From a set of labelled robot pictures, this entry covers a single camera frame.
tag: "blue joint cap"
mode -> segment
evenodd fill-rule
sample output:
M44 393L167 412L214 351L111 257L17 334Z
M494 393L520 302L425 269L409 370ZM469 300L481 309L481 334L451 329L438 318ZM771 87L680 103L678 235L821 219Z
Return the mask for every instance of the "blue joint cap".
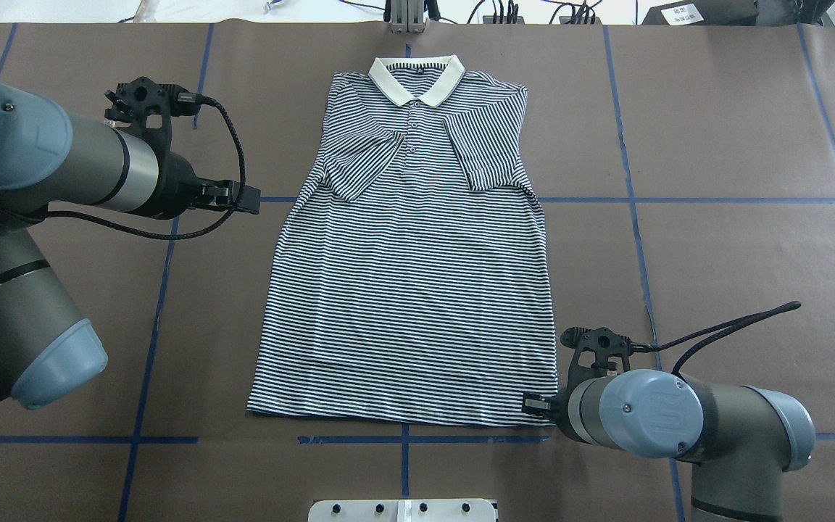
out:
M12 396L37 410L98 376L109 356L87 318L73 324L44 348L12 387Z
M0 191L30 187L62 165L72 123L52 100L0 83Z
M811 420L811 414L807 412L805 406L789 394L757 389L754 386L743 387L761 394L775 413L778 413L778 418L785 426L792 453L789 455L788 467L782 471L797 471L811 462L811 452L818 443L818 433L816 433L814 421Z
M698 442L705 411L698 394L672 373L630 370L607 384L599 401L607 435L641 457L677 457Z

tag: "metal bracket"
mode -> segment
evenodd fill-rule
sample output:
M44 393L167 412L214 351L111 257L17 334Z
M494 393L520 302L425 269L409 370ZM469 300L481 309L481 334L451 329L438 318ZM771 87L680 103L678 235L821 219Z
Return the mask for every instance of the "metal bracket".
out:
M308 522L497 522L497 505L485 499L319 501Z
M392 33L424 33L425 0L390 0L387 21Z

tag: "button placket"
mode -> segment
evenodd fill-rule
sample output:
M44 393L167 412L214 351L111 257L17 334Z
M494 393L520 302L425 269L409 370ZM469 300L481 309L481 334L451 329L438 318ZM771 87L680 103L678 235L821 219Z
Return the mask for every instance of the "button placket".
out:
M420 118L420 102L416 99L411 102L408 107L408 125L407 125L407 139L405 139L404 147L407 153L407 166L409 173L420 171L420 162L418 162L418 148L415 146L418 141L418 118Z

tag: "striped polo shirt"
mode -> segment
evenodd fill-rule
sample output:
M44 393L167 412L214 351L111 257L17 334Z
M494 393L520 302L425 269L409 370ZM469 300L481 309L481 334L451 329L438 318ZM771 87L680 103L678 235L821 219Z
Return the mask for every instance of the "striped polo shirt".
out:
M523 86L455 56L334 75L275 247L246 409L537 426L557 391L544 213Z

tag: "power strip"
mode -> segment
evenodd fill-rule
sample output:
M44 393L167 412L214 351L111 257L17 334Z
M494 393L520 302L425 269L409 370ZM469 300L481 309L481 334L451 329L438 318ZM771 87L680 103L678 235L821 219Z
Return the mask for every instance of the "power strip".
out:
M493 25L508 25L507 23L494 23L494 17L491 16L491 14L484 14L481 17L481 22L482 23L491 23ZM518 14L518 23L524 23L524 17L520 16L520 14Z
M568 22L569 22L569 20L572 20L572 19L573 19L573 17L563 17L563 16L560 16L560 25L561 25L561 24L566 24L566 25L591 25L591 23L569 24L569 23L568 23ZM600 17L594 17L594 25L601 25L601 19L600 19Z

